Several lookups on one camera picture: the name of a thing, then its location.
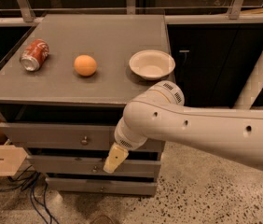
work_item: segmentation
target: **white robotic arm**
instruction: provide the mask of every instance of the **white robotic arm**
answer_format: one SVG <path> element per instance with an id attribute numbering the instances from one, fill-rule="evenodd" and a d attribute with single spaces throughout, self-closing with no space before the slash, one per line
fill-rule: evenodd
<path id="1" fill-rule="evenodd" d="M 113 173 L 147 138 L 203 150 L 263 171 L 263 110 L 191 108 L 170 81 L 131 100 L 115 130 L 104 170 Z"/>

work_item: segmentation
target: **red can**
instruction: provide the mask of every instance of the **red can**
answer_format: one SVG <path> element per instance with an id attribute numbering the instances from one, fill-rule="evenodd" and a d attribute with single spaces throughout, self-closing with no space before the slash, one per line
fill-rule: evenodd
<path id="1" fill-rule="evenodd" d="M 48 44 L 42 39 L 36 39 L 22 53 L 20 62 L 27 71 L 36 71 L 47 57 Z"/>

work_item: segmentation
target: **speckled floor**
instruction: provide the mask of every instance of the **speckled floor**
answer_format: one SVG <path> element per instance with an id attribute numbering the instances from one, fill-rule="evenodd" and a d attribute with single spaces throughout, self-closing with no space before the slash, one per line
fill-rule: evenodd
<path id="1" fill-rule="evenodd" d="M 7 183 L 0 178 L 0 188 Z M 35 189 L 39 199 L 43 188 L 41 178 Z M 60 195 L 50 189 L 46 197 L 59 223 L 88 224 L 100 214 L 116 224 L 263 223 L 263 172 L 172 143 L 166 144 L 154 197 Z M 31 206 L 29 191 L 15 190 L 0 193 L 0 223 L 44 221 Z"/>

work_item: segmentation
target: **white bowl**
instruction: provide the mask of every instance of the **white bowl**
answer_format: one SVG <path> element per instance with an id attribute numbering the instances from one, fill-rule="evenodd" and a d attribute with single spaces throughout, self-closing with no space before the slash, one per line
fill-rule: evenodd
<path id="1" fill-rule="evenodd" d="M 169 75 L 175 68 L 175 61 L 163 51 L 148 49 L 131 57 L 130 68 L 144 79 L 156 80 Z"/>

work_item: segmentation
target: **gray drawer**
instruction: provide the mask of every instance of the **gray drawer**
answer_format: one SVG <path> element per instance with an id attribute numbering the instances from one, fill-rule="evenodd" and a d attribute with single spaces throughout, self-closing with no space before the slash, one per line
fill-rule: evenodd
<path id="1" fill-rule="evenodd" d="M 51 189 L 58 191 L 100 192 L 132 195 L 155 195 L 157 183 L 80 180 L 47 177 Z"/>
<path id="2" fill-rule="evenodd" d="M 109 150 L 114 143 L 115 128 L 52 123 L 0 123 L 0 129 L 15 146 L 27 148 Z M 161 153 L 164 144 L 163 141 L 149 139 L 137 150 Z"/>
<path id="3" fill-rule="evenodd" d="M 37 172 L 73 174 L 73 175 L 104 175 L 104 161 L 99 158 L 75 158 L 75 157 L 50 157 L 28 156 Z M 159 175 L 160 161 L 132 161 L 125 160 L 117 170 L 111 174 L 115 176 L 152 177 L 155 180 Z"/>

